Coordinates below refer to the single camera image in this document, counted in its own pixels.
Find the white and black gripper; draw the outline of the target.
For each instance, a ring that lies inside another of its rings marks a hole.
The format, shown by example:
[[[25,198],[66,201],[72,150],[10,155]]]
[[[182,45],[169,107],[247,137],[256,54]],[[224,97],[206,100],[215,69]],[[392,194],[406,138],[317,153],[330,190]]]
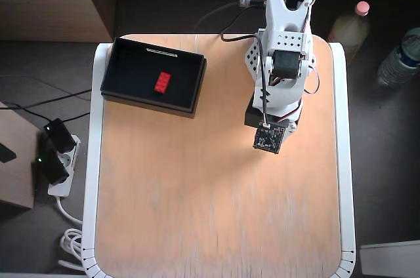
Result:
[[[285,134],[293,133],[297,129],[297,104],[293,104],[293,109],[288,111],[282,116],[267,114],[266,123],[263,125],[263,113],[249,103],[245,111],[245,125],[249,127],[259,128],[262,127],[269,134],[276,134],[279,130],[283,129]]]

